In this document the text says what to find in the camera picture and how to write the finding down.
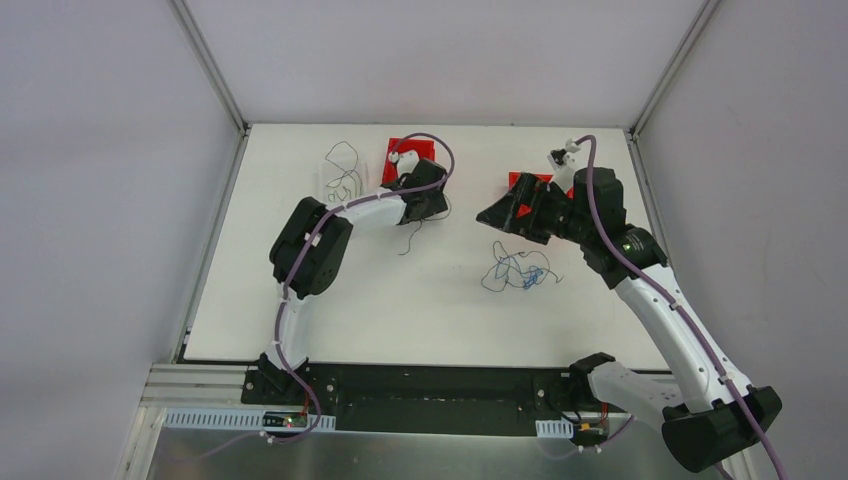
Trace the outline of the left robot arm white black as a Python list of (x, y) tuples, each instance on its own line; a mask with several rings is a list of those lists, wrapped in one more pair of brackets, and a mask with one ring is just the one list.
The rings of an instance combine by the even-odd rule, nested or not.
[(300, 345), (318, 296), (336, 280), (350, 240), (383, 227), (423, 222), (449, 209), (444, 187), (452, 173), (429, 159), (374, 192), (328, 205), (303, 198), (269, 252), (278, 283), (278, 306), (269, 346), (257, 361), (266, 389), (281, 404), (297, 402), (308, 360)]

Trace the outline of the red bin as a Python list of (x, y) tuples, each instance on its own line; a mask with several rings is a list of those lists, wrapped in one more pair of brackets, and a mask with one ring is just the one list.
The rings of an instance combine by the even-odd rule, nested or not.
[(558, 221), (561, 217), (568, 216), (572, 207), (572, 200), (557, 185), (527, 172), (520, 174), (510, 194), (511, 220)]
[(387, 153), (383, 164), (381, 184), (392, 183), (397, 180), (395, 179), (395, 173), (390, 170), (390, 164), (388, 160), (389, 155), (394, 152), (402, 153), (408, 150), (415, 150), (418, 153), (420, 160), (436, 160), (436, 148), (435, 142), (433, 140), (408, 139), (402, 141), (400, 138), (392, 137), (388, 141)]

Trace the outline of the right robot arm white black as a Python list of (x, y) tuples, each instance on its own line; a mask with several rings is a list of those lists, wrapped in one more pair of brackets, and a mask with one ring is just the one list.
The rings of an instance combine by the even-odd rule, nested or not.
[(606, 403), (635, 416), (683, 468), (699, 473), (758, 443), (782, 401), (773, 388), (754, 386), (707, 335), (687, 311), (663, 250), (626, 214), (622, 182), (595, 167), (578, 170), (566, 188), (523, 173), (476, 220), (539, 244), (556, 237), (579, 245), (588, 267), (644, 326), (676, 384), (596, 353), (570, 365), (569, 400), (583, 410)]

